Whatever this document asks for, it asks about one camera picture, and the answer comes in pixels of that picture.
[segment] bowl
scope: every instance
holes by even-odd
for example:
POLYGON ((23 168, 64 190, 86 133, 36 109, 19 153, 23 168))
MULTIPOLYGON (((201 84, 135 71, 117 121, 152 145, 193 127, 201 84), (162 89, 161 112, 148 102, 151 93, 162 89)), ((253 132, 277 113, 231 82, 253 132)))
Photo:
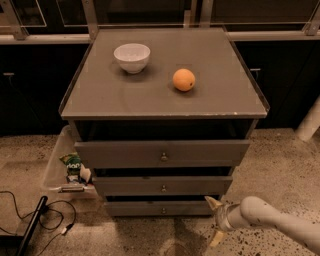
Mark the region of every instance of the bowl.
POLYGON ((150 49, 143 44, 124 44, 115 49, 113 54, 122 69, 137 74, 148 64, 150 49))

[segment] speckled floor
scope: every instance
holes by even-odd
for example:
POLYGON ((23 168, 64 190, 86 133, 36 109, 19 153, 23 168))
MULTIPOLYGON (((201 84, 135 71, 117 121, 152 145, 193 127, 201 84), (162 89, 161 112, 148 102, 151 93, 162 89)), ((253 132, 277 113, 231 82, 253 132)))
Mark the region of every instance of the speckled floor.
MULTIPOLYGON (((0 191, 15 194, 21 215, 33 211, 42 195, 48 195, 48 203, 60 198, 40 189, 56 140, 57 136, 0 138, 0 191)), ((302 142, 291 129, 255 130, 233 178, 222 201, 237 203, 256 195, 282 211, 320 222, 320 131, 302 142)), ((238 230, 210 248, 212 218, 111 218, 99 197, 63 199, 75 206, 76 224, 41 255, 314 255, 271 229, 238 230)), ((21 222, 10 195, 0 194, 0 209, 0 227, 16 232, 21 222)), ((68 205, 61 203, 56 209, 65 216, 62 226, 50 232, 38 225, 26 255, 38 255, 72 221, 68 205)), ((53 227, 58 222, 55 216, 44 224, 53 227)), ((14 255, 14 251, 2 248, 0 255, 14 255)))

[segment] gray drawer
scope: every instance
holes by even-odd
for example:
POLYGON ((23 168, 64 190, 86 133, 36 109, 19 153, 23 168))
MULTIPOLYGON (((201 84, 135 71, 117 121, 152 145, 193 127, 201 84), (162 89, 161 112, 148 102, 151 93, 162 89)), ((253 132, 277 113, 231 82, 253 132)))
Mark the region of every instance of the gray drawer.
POLYGON ((76 142, 86 168, 236 166, 248 140, 76 142))
POLYGON ((212 215, 206 201, 106 202, 110 216, 212 215))
POLYGON ((94 178, 93 183, 101 196, 220 195, 232 177, 112 177, 94 178))

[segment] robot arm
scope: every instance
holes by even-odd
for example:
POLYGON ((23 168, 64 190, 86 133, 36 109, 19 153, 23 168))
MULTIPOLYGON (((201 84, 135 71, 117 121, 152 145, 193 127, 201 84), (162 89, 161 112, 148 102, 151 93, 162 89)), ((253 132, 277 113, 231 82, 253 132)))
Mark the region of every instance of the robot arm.
POLYGON ((254 196, 244 198, 240 204, 223 205, 206 196, 215 213, 216 234, 212 246, 217 245, 228 231, 239 228, 275 228, 320 255, 320 223, 307 221, 290 214, 281 213, 262 199, 254 196))

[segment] plastic bin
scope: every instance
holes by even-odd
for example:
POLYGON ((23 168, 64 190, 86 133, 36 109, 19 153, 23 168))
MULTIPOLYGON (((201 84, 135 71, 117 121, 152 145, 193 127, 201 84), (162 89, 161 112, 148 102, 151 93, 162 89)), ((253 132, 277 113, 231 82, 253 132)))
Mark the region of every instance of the plastic bin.
POLYGON ((72 184, 67 181, 67 167, 59 157, 75 152, 74 140, 69 125, 63 127, 57 143, 52 151, 48 165, 45 169, 41 189, 44 191, 67 194, 76 198, 97 197, 92 184, 72 184))

